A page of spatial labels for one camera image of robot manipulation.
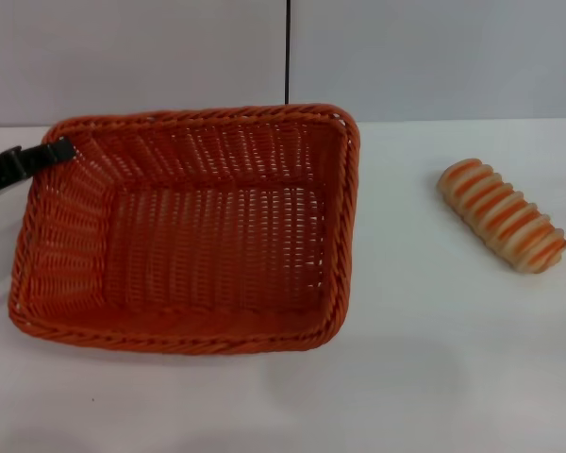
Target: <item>white table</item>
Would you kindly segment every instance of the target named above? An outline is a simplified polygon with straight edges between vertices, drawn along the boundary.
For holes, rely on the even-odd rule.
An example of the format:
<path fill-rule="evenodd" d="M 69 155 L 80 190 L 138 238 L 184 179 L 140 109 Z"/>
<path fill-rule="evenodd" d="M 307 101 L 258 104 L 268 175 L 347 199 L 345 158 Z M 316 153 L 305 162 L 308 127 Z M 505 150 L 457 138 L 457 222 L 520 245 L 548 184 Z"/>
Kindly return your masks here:
<path fill-rule="evenodd" d="M 0 129 L 0 151 L 44 128 Z M 361 125 L 348 318 L 308 353 L 36 340 L 7 317 L 28 184 L 0 197 L 0 453 L 566 453 L 566 252 L 521 276 L 435 193 L 490 163 L 566 230 L 566 120 Z"/>

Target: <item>wicker basket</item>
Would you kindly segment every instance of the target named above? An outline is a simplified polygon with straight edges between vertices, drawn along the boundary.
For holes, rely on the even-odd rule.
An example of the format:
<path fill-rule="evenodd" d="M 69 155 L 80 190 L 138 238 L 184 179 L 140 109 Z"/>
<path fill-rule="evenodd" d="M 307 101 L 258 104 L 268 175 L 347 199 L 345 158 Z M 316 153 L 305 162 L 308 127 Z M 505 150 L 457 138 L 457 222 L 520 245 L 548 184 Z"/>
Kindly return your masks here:
<path fill-rule="evenodd" d="M 22 331 L 185 354 L 306 350 L 348 309 L 358 130 L 325 105 L 85 117 L 34 177 L 9 299 Z"/>

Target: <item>bread roll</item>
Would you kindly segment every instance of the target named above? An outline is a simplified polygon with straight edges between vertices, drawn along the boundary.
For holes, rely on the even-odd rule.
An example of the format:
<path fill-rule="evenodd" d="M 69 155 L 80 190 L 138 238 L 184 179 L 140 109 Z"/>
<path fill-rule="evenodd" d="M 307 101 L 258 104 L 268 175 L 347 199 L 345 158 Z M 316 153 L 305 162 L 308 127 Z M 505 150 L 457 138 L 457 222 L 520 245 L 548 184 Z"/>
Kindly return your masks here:
<path fill-rule="evenodd" d="M 444 200 L 497 255 L 519 272 L 537 274 L 561 259 L 564 231 L 489 165 L 466 159 L 442 174 Z"/>

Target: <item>basket rim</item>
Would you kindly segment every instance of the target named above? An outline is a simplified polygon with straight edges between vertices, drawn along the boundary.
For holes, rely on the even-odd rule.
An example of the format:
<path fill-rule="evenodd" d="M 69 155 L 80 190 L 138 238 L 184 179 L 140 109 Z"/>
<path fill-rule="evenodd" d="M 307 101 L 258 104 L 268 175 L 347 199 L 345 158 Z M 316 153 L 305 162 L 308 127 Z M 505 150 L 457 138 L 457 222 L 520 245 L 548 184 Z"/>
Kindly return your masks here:
<path fill-rule="evenodd" d="M 262 333 L 243 339 L 226 334 L 213 335 L 212 337 L 124 334 L 85 327 L 64 327 L 60 323 L 51 323 L 50 320 L 25 310 L 19 303 L 19 299 L 25 281 L 31 278 L 33 270 L 28 271 L 28 275 L 23 275 L 21 270 L 30 268 L 28 263 L 30 255 L 27 253 L 26 237 L 27 232 L 33 231 L 37 227 L 34 223 L 38 210 L 36 200 L 38 194 L 42 192 L 39 178 L 34 178 L 29 191 L 24 226 L 17 241 L 17 252 L 12 270 L 12 289 L 8 301 L 9 315 L 13 323 L 19 329 L 33 336 L 53 339 L 61 343 L 89 346 L 100 343 L 100 346 L 104 348 L 122 349 L 119 343 L 125 340 L 132 350 L 144 351 L 163 351 L 170 346 L 174 349 L 172 352 L 193 353 L 195 349 L 201 350 L 210 347 L 224 353 L 235 352 L 236 349 L 246 350 L 247 347 L 244 347 L 244 345 L 248 344 L 254 344 L 257 351 L 292 350 L 298 348 L 297 346 L 300 343 L 307 346 L 300 347 L 300 349 L 307 349 L 329 341 L 341 328 L 348 309 L 352 267 L 352 235 L 358 189 L 358 150 L 360 147 L 358 127 L 352 117 L 344 110 L 327 104 L 302 104 L 82 116 L 57 123 L 46 133 L 42 142 L 50 142 L 58 137 L 88 131 L 89 129 L 92 131 L 115 131 L 121 127 L 138 130 L 149 127 L 248 125 L 256 122 L 282 123 L 288 121 L 327 123 L 339 130 L 343 138 L 341 149 L 338 150 L 341 153 L 341 168 L 339 170 L 343 178 L 340 181 L 340 196 L 336 200 L 338 206 L 334 209 L 338 216 L 333 228 L 331 285 L 329 295 L 325 296 L 330 302 L 323 320 L 312 327 L 310 331 L 276 335 Z M 136 340 L 133 341 L 130 338 L 131 336 L 134 336 Z"/>

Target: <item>gray wall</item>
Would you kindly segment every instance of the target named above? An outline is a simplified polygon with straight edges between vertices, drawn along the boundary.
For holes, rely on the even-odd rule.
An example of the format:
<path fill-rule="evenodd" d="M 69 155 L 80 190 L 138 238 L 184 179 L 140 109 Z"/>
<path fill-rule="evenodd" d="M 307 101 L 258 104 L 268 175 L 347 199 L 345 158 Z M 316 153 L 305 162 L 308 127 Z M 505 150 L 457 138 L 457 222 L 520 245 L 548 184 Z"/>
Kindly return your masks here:
<path fill-rule="evenodd" d="M 566 0 L 297 0 L 291 101 L 364 121 L 566 117 Z"/>
<path fill-rule="evenodd" d="M 279 104 L 285 2 L 0 0 L 0 125 Z"/>

